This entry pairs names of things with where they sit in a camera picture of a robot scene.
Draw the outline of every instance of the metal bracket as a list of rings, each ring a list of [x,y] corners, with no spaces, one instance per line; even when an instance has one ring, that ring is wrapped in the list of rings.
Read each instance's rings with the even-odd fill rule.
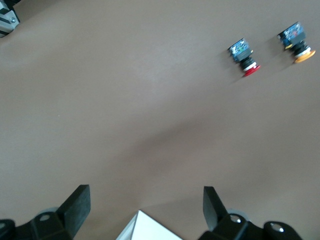
[[[205,186],[203,190],[203,214],[209,231],[199,240],[302,240],[283,222],[269,221],[260,228],[247,217],[228,213],[212,186]]]
[[[80,185],[56,212],[40,213],[18,227],[11,219],[0,219],[0,240],[72,240],[90,209],[90,187]]]
[[[7,36],[20,24],[13,9],[13,3],[8,6],[5,0],[0,0],[0,38]]]

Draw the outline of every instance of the screw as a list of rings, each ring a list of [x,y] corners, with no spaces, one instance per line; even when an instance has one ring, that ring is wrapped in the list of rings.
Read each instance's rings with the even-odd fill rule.
[[[236,216],[236,215],[230,215],[230,218],[231,218],[231,221],[236,223],[236,224],[239,224],[241,223],[241,219],[240,217]]]
[[[46,214],[46,215],[42,215],[39,220],[40,220],[41,222],[43,222],[43,221],[48,220],[49,218],[50,218],[50,215]]]
[[[283,233],[285,231],[281,225],[276,224],[276,223],[271,223],[271,227],[273,230],[275,230],[279,233]]]

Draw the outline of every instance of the black and white object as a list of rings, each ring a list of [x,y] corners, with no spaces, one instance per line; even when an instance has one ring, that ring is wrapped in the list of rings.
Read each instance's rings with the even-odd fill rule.
[[[19,25],[19,18],[13,6],[19,1],[0,0],[0,38],[7,36]]]

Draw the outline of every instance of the white ring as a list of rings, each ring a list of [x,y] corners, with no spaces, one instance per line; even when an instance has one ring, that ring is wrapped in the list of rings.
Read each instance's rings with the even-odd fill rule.
[[[309,53],[311,51],[311,47],[308,47],[306,50],[304,50],[303,52],[299,53],[298,55],[295,55],[296,58],[299,58],[307,53]]]
[[[250,66],[246,67],[245,69],[243,69],[243,71],[248,71],[249,69],[252,69],[255,65],[257,65],[256,62],[252,63]]]

